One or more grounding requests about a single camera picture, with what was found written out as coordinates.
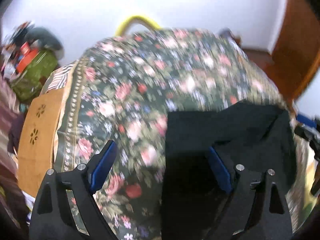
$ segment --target bed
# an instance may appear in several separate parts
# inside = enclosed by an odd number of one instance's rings
[[[63,81],[53,73],[43,90],[54,80],[65,87],[54,168],[70,171],[107,140],[117,143],[116,161],[94,198],[118,239],[161,239],[168,111],[220,111],[242,99],[286,108],[274,83],[232,39],[200,29],[104,39],[59,71]],[[295,231],[302,222],[308,155],[306,143],[294,140],[297,180],[286,198]],[[78,230],[85,233],[72,192],[68,196]]]

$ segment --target green bag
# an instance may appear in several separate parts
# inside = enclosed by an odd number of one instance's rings
[[[20,102],[29,103],[36,98],[43,84],[57,66],[58,61],[50,50],[41,50],[10,86]]]

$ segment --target black cloth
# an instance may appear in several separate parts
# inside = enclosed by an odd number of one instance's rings
[[[162,239],[203,239],[228,197],[206,155],[212,145],[251,171],[273,169],[287,192],[296,155],[289,114],[239,102],[221,112],[171,112],[165,140]]]

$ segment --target white wall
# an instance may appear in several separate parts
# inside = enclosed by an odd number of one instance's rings
[[[243,46],[273,48],[281,27],[283,0],[13,0],[3,16],[4,36],[23,21],[49,28],[61,40],[65,57],[77,59],[96,41],[112,36],[132,14],[145,14],[161,27],[200,27],[239,34]]]
[[[301,113],[314,117],[320,116],[320,71],[318,71],[305,92],[298,98],[296,105]]]

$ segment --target metal bolt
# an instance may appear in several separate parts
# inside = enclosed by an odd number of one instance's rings
[[[54,173],[54,169],[48,169],[48,170],[47,170],[47,174],[48,174],[48,175],[52,175],[53,173]]]
[[[243,166],[242,164],[237,164],[237,165],[236,165],[236,169],[237,169],[238,171],[243,171],[243,170],[244,170],[244,166]]]
[[[273,176],[273,175],[276,174],[276,172],[275,172],[273,169],[269,169],[269,170],[268,170],[268,173],[269,173],[271,176]]]
[[[77,166],[77,169],[82,171],[85,169],[85,164],[84,163],[80,163],[78,166]]]

